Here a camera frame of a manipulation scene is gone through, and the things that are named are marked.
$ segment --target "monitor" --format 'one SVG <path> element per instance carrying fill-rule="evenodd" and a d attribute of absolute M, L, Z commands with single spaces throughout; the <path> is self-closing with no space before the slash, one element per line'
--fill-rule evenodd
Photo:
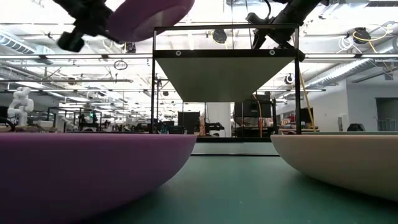
<path fill-rule="evenodd" d="M 242 111 L 242 103 L 235 102 L 234 106 L 234 116 L 235 118 L 259 118 L 260 110 L 259 103 L 261 105 L 261 117 L 263 118 L 271 118 L 272 113 L 272 104 L 271 104 L 271 96 L 270 95 L 256 95 L 257 100 L 254 96 L 243 102 L 243 111 Z"/>
<path fill-rule="evenodd" d="M 169 126 L 169 134 L 184 134 L 183 126 Z"/>
<path fill-rule="evenodd" d="M 0 106 L 0 117 L 8 117 L 8 106 Z"/>
<path fill-rule="evenodd" d="M 311 123 L 310 113 L 308 112 L 308 108 L 300 109 L 300 120 L 304 121 L 306 124 Z"/>
<path fill-rule="evenodd" d="M 163 124 L 165 124 L 166 126 L 174 126 L 175 123 L 174 121 L 162 121 Z"/>
<path fill-rule="evenodd" d="M 199 125 L 200 112 L 178 112 L 178 125 L 184 126 L 188 134 L 194 134 Z"/>

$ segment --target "black metal frame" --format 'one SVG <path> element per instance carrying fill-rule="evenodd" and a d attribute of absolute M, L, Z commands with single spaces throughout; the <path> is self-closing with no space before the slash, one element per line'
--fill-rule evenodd
<path fill-rule="evenodd" d="M 272 121 L 273 121 L 273 128 L 274 128 L 274 133 L 278 134 L 278 128 L 277 128 L 277 118 L 276 118 L 276 99 L 271 99 L 271 100 L 259 100 L 261 103 L 266 103 L 266 104 L 271 104 L 271 110 L 272 110 Z M 244 103 L 242 102 L 242 126 L 240 127 L 242 129 L 242 136 L 241 138 L 244 138 Z"/>
<path fill-rule="evenodd" d="M 213 30 L 213 29 L 295 29 L 294 49 L 267 49 L 267 50 L 156 50 L 156 35 L 158 32 L 171 30 Z M 296 133 L 301 134 L 300 119 L 300 51 L 299 51 L 299 29 L 298 24 L 235 24 L 215 26 L 174 26 L 155 27 L 152 44 L 152 86 L 150 99 L 150 130 L 154 133 L 155 113 L 155 76 L 157 58 L 182 58 L 182 57 L 294 57 L 295 63 L 295 98 L 296 98 Z"/>
<path fill-rule="evenodd" d="M 102 125 L 102 112 L 96 111 L 96 110 L 91 110 L 91 109 L 90 110 L 84 110 L 81 107 L 72 107 L 70 109 L 79 109 L 79 116 L 81 115 L 81 112 L 86 112 L 86 111 L 92 111 L 94 113 L 99 113 L 99 127 L 98 127 L 98 129 L 99 129 L 99 131 L 102 131 L 102 127 L 101 127 L 101 125 Z M 68 112 L 68 110 L 66 110 L 65 108 L 60 108 L 58 106 L 49 107 L 49 108 L 47 108 L 47 121 L 50 121 L 50 112 L 51 112 L 51 110 L 64 111 L 65 112 L 65 116 L 67 115 L 67 112 Z M 73 111 L 73 124 L 75 124 L 75 121 L 76 121 L 76 114 L 77 114 L 77 112 Z M 57 117 L 54 114 L 53 128 L 55 127 L 56 123 L 57 123 Z M 63 124 L 63 132 L 65 133 L 66 130 L 67 130 L 67 124 L 65 123 L 65 124 Z"/>

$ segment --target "white column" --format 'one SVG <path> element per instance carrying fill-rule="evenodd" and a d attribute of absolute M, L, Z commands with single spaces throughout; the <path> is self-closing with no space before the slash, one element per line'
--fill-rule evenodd
<path fill-rule="evenodd" d="M 231 137 L 231 103 L 207 103 L 207 123 L 221 123 L 224 131 L 210 131 L 210 134 L 218 133 L 220 137 Z"/>

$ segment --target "beige bowl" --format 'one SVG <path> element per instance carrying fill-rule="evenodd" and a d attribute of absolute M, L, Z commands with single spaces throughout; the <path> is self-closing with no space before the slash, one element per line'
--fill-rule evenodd
<path fill-rule="evenodd" d="M 398 136 L 272 136 L 293 168 L 315 179 L 398 202 Z"/>

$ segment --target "yellow cable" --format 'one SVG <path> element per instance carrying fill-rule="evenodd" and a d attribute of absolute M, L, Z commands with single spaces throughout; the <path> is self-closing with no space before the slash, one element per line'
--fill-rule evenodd
<path fill-rule="evenodd" d="M 307 109 L 308 109 L 308 113 L 310 114 L 310 119 L 311 119 L 311 125 L 312 125 L 312 128 L 313 128 L 313 132 L 316 132 L 317 129 L 315 127 L 315 122 L 313 121 L 313 116 L 312 116 L 312 113 L 311 113 L 310 101 L 308 100 L 307 91 L 305 90 L 304 79 L 303 79 L 303 76 L 302 76 L 301 72 L 300 72 L 300 82 L 301 82 L 301 85 L 303 86 L 304 97 L 305 97 L 305 101 L 307 102 Z"/>
<path fill-rule="evenodd" d="M 375 39 L 362 39 L 362 38 L 356 37 L 355 36 L 355 34 L 357 33 L 356 31 L 353 33 L 353 37 L 355 37 L 358 40 L 362 40 L 362 41 L 375 41 L 375 40 L 380 40 L 380 39 L 385 38 L 387 36 L 387 34 L 388 34 L 388 31 L 389 31 L 389 26 L 387 26 L 386 33 L 383 36 L 375 38 Z"/>
<path fill-rule="evenodd" d="M 260 125 L 260 138 L 262 138 L 262 116 L 261 116 L 261 104 L 260 101 L 257 100 L 257 103 L 259 104 L 259 112 L 260 112 L 260 121 L 261 121 L 261 125 Z"/>
<path fill-rule="evenodd" d="M 372 42 L 371 41 L 369 41 L 369 45 L 372 47 L 372 49 L 373 49 L 373 51 L 374 51 L 374 53 L 376 53 L 376 54 L 378 54 L 378 52 L 377 52 L 377 50 L 376 50 L 376 48 L 374 48 L 374 45 L 372 44 Z M 388 66 L 384 61 L 383 61 L 383 64 L 386 66 L 386 68 L 388 68 L 389 70 L 390 70 L 390 72 L 391 73 L 393 73 L 394 71 L 392 71 L 392 69 L 390 68 L 390 66 Z"/>

